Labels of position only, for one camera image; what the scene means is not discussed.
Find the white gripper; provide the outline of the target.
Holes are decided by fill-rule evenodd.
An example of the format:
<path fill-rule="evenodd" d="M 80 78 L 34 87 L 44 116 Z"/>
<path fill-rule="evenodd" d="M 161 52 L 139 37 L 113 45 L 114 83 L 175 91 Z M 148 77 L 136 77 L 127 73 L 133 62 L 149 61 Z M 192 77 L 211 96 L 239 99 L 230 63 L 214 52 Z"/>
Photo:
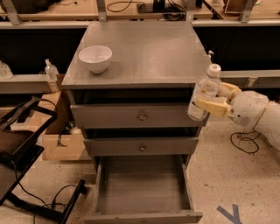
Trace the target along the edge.
<path fill-rule="evenodd" d="M 227 116 L 235 124 L 250 129 L 260 129 L 263 115 L 269 105 L 266 95 L 255 91 L 243 91 L 231 83 L 222 82 L 218 91 L 219 97 L 198 97 L 196 106 L 215 116 Z"/>

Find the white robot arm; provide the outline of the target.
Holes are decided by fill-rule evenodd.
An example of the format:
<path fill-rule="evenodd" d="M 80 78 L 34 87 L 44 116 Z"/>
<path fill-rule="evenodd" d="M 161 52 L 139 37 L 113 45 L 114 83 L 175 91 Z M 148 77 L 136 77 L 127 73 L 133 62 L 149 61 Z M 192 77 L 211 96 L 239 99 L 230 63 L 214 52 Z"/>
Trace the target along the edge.
<path fill-rule="evenodd" d="M 212 115 L 226 116 L 235 124 L 262 133 L 280 150 L 280 104 L 266 95 L 222 82 L 216 96 L 196 96 L 194 103 Z"/>

